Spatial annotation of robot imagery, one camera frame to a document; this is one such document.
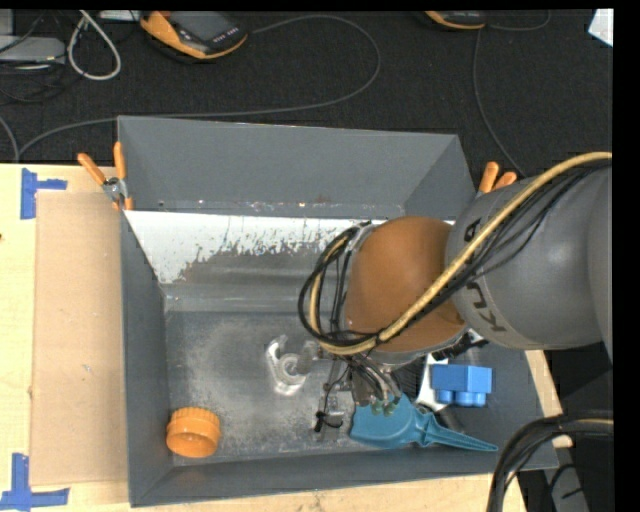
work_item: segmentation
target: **blue block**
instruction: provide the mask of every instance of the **blue block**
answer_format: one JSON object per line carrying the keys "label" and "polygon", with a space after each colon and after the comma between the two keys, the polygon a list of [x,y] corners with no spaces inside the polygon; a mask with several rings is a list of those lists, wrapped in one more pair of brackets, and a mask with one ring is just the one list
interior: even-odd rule
{"label": "blue block", "polygon": [[436,401],[462,407],[483,407],[491,393],[493,371],[483,366],[431,365],[431,388]]}

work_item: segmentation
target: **wooden table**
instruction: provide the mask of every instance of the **wooden table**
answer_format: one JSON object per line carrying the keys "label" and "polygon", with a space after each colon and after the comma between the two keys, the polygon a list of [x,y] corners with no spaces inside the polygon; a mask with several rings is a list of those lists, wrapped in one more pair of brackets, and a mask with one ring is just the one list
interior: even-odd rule
{"label": "wooden table", "polygon": [[[95,194],[97,208],[109,212],[111,206],[87,173],[79,166],[0,164],[0,491],[11,483],[10,460],[13,452],[30,454],[30,400],[33,360],[34,289],[36,262],[36,227],[38,219],[20,220],[21,170],[27,167],[39,179],[61,178],[69,187]],[[107,176],[115,172],[103,168]],[[45,194],[66,192],[41,191]],[[64,241],[48,250],[65,251]],[[529,352],[545,414],[557,414],[559,402],[542,353]],[[190,504],[196,511],[483,511],[491,475],[475,475],[389,485],[364,486],[342,490],[313,491],[297,494],[233,499]],[[68,482],[64,485],[34,486],[33,490],[70,487],[66,507],[50,510],[109,511],[130,510],[127,485],[123,480]],[[150,511],[185,510],[183,505],[150,507]],[[506,511],[525,511],[517,485],[507,493]]]}

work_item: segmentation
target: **orange bottle cap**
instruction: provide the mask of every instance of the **orange bottle cap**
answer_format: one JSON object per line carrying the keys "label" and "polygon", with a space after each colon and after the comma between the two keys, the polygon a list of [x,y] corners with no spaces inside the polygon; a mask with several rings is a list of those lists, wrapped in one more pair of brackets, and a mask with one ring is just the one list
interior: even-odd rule
{"label": "orange bottle cap", "polygon": [[167,446],[183,457],[208,457],[218,449],[221,437],[218,417],[200,407],[183,407],[171,415]]}

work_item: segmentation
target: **gray bin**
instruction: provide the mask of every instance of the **gray bin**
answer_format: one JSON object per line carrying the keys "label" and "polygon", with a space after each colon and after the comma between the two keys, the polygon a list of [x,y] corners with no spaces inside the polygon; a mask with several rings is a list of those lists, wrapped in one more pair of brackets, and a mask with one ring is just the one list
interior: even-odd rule
{"label": "gray bin", "polygon": [[[490,473],[498,453],[377,450],[312,431],[329,363],[293,397],[273,392],[265,350],[309,339],[298,293],[326,243],[353,222],[455,220],[475,195],[455,135],[121,117],[135,210],[121,217],[129,500],[133,506]],[[487,407],[465,432],[503,447],[542,416],[524,353],[489,346]],[[349,392],[338,393],[345,409]],[[217,452],[166,446],[180,407],[221,420]],[[550,447],[528,468],[557,465]]]}

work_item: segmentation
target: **blue plastic object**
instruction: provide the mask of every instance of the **blue plastic object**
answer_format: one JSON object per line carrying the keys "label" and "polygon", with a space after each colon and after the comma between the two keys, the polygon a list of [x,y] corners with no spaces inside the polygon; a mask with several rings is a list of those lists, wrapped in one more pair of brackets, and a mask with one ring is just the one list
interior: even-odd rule
{"label": "blue plastic object", "polygon": [[431,388],[436,401],[463,407],[483,407],[491,393],[491,368],[463,364],[431,366]]}
{"label": "blue plastic object", "polygon": [[65,180],[49,179],[38,181],[38,175],[28,169],[22,169],[22,201],[20,202],[20,218],[33,219],[36,216],[36,192],[42,189],[65,190]]}
{"label": "blue plastic object", "polygon": [[363,444],[383,449],[400,448],[409,443],[429,446],[432,443],[478,451],[496,451],[498,447],[438,424],[432,412],[416,409],[402,395],[390,416],[374,414],[371,407],[356,407],[349,436]]}
{"label": "blue plastic object", "polygon": [[0,496],[0,510],[29,512],[32,507],[66,505],[69,489],[52,492],[31,492],[29,487],[29,457],[14,453],[11,458],[11,490]]}

